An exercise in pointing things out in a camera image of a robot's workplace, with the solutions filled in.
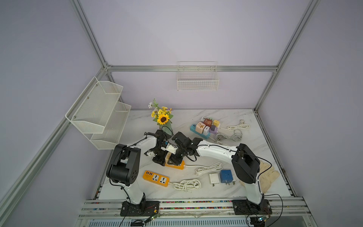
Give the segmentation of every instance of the glove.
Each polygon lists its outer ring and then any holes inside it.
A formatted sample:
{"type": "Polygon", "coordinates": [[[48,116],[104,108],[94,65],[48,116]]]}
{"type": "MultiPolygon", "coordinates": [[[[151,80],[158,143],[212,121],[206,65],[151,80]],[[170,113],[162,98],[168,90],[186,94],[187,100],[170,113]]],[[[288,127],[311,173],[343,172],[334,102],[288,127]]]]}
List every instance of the glove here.
{"type": "MultiPolygon", "coordinates": [[[[269,167],[269,163],[260,161],[260,173],[267,170],[269,167]]],[[[270,189],[272,182],[274,182],[278,178],[278,176],[280,176],[280,173],[275,170],[273,166],[271,166],[269,170],[260,175],[259,180],[262,193],[266,193],[270,189]]]]}

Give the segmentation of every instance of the artificial flower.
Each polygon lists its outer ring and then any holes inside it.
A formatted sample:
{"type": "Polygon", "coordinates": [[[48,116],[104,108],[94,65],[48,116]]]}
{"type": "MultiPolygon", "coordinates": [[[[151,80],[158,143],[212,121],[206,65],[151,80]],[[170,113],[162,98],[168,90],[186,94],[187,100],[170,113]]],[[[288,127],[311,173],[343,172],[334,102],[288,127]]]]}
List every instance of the artificial flower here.
{"type": "Polygon", "coordinates": [[[170,117],[167,114],[160,114],[157,122],[161,125],[166,124],[169,121],[170,117]]]}

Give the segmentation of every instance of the wire basket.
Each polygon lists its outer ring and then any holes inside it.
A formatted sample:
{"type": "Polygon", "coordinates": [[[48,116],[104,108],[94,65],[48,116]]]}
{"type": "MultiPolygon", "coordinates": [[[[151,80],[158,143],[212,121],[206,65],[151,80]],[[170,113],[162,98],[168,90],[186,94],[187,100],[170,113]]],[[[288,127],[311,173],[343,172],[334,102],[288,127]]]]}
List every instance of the wire basket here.
{"type": "Polygon", "coordinates": [[[178,62],[178,91],[217,91],[218,84],[217,62],[178,62]]]}
{"type": "Polygon", "coordinates": [[[121,138],[131,106],[118,101],[122,86],[97,78],[91,82],[95,84],[87,97],[76,111],[73,105],[66,118],[98,150],[111,150],[121,138]]]}
{"type": "Polygon", "coordinates": [[[117,102],[110,119],[101,134],[93,134],[90,141],[99,150],[115,149],[120,141],[123,128],[129,115],[131,106],[122,102],[117,102]]]}
{"type": "Polygon", "coordinates": [[[103,133],[122,88],[110,81],[97,81],[70,122],[82,133],[103,133]]]}

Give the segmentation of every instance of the green vase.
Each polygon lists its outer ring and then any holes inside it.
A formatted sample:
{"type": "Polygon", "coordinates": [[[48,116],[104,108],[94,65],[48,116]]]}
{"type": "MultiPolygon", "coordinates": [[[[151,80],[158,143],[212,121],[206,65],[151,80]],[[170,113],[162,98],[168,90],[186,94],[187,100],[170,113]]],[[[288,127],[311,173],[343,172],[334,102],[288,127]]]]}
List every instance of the green vase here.
{"type": "Polygon", "coordinates": [[[171,128],[171,122],[168,121],[166,124],[159,125],[159,126],[160,126],[160,130],[163,131],[166,138],[170,139],[173,135],[173,129],[171,128]]]}

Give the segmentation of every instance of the marble tabletop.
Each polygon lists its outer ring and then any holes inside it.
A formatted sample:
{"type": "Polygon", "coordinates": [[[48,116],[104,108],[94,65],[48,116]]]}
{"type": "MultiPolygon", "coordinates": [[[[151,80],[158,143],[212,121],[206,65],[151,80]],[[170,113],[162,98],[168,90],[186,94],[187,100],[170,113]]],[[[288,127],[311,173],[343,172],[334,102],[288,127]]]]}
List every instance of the marble tabletop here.
{"type": "MultiPolygon", "coordinates": [[[[221,109],[221,110],[173,110],[174,117],[172,118],[172,129],[174,133],[180,131],[185,136],[193,139],[199,137],[197,134],[190,131],[190,126],[198,123],[201,117],[210,117],[221,122],[222,127],[229,125],[238,125],[240,119],[245,120],[250,128],[242,130],[242,140],[235,142],[225,140],[224,143],[229,146],[238,146],[240,143],[246,144],[256,156],[260,156],[269,160],[279,171],[277,163],[272,156],[270,148],[267,145],[265,137],[257,122],[257,119],[251,109],[221,109]]],[[[152,120],[151,110],[131,110],[127,118],[125,128],[123,130],[120,143],[128,144],[142,138],[144,132],[155,132],[159,126],[152,120]]],[[[232,131],[220,130],[224,134],[232,135],[232,131]]],[[[186,165],[203,165],[210,166],[219,160],[210,157],[198,157],[196,162],[184,159],[186,165]]],[[[223,169],[230,169],[235,175],[231,163],[222,161],[223,169]]],[[[246,190],[238,179],[235,185],[217,184],[215,187],[209,183],[209,175],[195,175],[195,167],[185,167],[183,170],[178,170],[170,167],[163,167],[152,161],[151,157],[141,154],[140,169],[137,181],[141,190],[145,193],[148,199],[197,199],[197,198],[240,198],[246,196],[246,190]],[[193,191],[177,191],[172,185],[163,187],[148,181],[145,181],[142,176],[146,170],[165,175],[170,178],[170,182],[180,182],[184,179],[198,179],[202,187],[199,190],[193,191]]],[[[267,194],[280,194],[281,196],[290,196],[289,190],[283,177],[280,175],[271,185],[267,194]]],[[[109,179],[106,177],[99,193],[100,200],[109,199],[125,199],[126,195],[119,187],[112,186],[109,179]]]]}

